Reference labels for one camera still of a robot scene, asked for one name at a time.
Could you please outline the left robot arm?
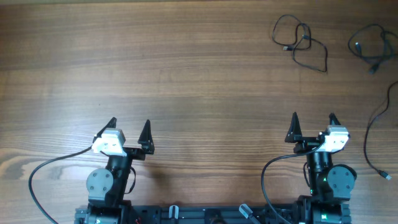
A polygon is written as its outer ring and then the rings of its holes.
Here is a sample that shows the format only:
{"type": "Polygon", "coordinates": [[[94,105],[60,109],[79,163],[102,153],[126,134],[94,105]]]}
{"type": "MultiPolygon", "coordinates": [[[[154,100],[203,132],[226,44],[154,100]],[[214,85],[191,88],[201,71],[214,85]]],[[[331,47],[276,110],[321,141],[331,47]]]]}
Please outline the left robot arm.
{"type": "Polygon", "coordinates": [[[105,168],[96,169],[86,180],[88,206],[75,210],[76,224],[125,224],[141,223],[140,215],[133,209],[131,201],[124,196],[132,192],[135,184],[127,188],[134,160],[143,161],[155,151],[151,124],[147,120],[137,141],[140,147],[125,147],[126,138],[116,127],[112,118],[93,138],[92,149],[108,157],[105,168]]]}

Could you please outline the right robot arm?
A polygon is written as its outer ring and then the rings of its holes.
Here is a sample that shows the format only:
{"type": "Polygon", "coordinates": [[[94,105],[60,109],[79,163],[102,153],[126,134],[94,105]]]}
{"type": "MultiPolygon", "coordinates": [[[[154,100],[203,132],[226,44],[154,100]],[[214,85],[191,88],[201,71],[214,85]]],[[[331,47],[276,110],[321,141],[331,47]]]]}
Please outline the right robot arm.
{"type": "Polygon", "coordinates": [[[334,165],[332,161],[332,155],[344,149],[350,133],[333,113],[329,119],[330,124],[318,136],[304,137],[297,113],[292,115],[285,142],[295,144],[295,156],[307,158],[310,187],[310,195],[301,195],[292,205],[294,223],[351,223],[347,201],[357,173],[350,166],[334,165]]]}

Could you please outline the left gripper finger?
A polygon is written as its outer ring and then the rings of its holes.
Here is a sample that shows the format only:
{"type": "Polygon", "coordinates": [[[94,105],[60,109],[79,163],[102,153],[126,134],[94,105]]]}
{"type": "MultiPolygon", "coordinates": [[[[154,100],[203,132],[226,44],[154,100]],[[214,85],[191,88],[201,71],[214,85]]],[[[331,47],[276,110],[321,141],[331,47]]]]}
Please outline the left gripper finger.
{"type": "Polygon", "coordinates": [[[141,148],[145,154],[154,154],[155,146],[152,138],[151,123],[149,119],[146,121],[137,143],[141,145],[141,148]]]}
{"type": "Polygon", "coordinates": [[[117,118],[116,117],[112,117],[109,122],[97,133],[94,135],[94,138],[100,138],[101,135],[103,134],[103,132],[107,129],[107,128],[115,128],[116,127],[116,123],[117,123],[117,118]]]}

